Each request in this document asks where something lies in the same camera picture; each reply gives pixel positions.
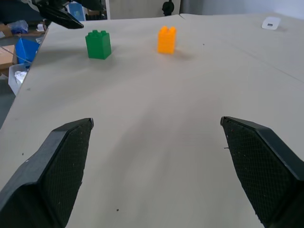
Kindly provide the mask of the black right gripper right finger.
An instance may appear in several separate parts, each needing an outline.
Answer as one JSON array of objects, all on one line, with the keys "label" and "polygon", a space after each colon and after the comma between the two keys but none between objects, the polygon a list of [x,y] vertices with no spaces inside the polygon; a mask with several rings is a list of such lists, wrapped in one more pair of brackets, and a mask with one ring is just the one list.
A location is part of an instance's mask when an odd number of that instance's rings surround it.
[{"label": "black right gripper right finger", "polygon": [[233,165],[265,228],[304,226],[304,162],[273,130],[223,116],[220,120]]}]

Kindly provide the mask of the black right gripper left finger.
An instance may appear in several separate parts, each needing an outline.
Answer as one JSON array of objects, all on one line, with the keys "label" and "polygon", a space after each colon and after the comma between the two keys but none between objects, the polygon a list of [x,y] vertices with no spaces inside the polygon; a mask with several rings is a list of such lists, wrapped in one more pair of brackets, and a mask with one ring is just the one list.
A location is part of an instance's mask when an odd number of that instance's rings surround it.
[{"label": "black right gripper left finger", "polygon": [[2,228],[66,227],[84,175],[92,118],[50,132],[0,191]]}]

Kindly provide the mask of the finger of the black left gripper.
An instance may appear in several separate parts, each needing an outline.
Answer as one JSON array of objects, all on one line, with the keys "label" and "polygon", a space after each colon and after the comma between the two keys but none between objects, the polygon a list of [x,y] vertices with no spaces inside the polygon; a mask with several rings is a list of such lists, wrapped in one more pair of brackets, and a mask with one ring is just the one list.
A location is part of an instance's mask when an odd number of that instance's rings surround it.
[{"label": "finger of the black left gripper", "polygon": [[38,5],[40,15],[56,24],[67,29],[82,29],[84,25],[66,11],[61,11],[50,5]]},{"label": "finger of the black left gripper", "polygon": [[100,0],[80,0],[79,3],[89,9],[94,11],[103,11],[104,6]]}]

